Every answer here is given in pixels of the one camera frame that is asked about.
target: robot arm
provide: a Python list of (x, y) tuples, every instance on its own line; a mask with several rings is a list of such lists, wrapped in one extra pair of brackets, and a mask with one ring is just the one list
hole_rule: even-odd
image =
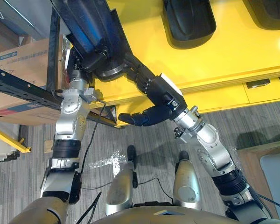
[(188, 109), (181, 91), (164, 74), (155, 76), (135, 56), (126, 54), (127, 77), (147, 94), (155, 106), (143, 113), (120, 114), (119, 119), (136, 126), (150, 126), (170, 119), (177, 124), (175, 138), (187, 143), (196, 136), (203, 148), (198, 157), (214, 181), (228, 210), (228, 217), (243, 223), (271, 218), (243, 174), (222, 145), (218, 131), (201, 118), (197, 106)]

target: printed label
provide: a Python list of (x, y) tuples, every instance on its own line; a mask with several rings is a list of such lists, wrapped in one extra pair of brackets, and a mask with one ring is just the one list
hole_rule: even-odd
[(5, 55), (1, 55), (0, 56), (0, 60), (3, 60), (3, 59), (7, 59), (7, 58), (10, 58), (10, 57), (14, 57), (14, 56), (17, 56), (18, 52), (15, 51), (15, 52), (12, 52), (12, 53), (8, 53), (8, 54), (5, 54)]

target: silver cylinder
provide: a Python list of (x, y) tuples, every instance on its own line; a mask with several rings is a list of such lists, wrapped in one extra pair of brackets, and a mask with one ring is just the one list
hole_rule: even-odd
[(188, 108), (178, 115), (178, 117), (173, 121), (183, 129), (190, 129), (196, 126), (199, 122), (198, 117), (196, 117)]
[(191, 209), (202, 209), (201, 191), (192, 163), (182, 160), (175, 174), (173, 204)]

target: white tape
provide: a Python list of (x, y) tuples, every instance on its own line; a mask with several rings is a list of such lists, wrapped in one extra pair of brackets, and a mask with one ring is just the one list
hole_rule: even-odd
[(181, 90), (164, 74), (161, 73), (161, 77), (168, 83), (175, 91), (178, 92), (179, 95), (182, 96)]
[(65, 56), (65, 69), (67, 69), (67, 64), (69, 63), (69, 57), (70, 57), (70, 49), (67, 49), (66, 56)]

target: brown box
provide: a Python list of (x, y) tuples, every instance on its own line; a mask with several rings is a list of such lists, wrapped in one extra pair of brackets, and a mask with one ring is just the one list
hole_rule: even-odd
[[(60, 36), (58, 88), (67, 88), (64, 68), (68, 40)], [(44, 39), (0, 53), (0, 69), (41, 88), (46, 87), (49, 40)], [(59, 112), (0, 92), (0, 121), (40, 125), (55, 123)]]

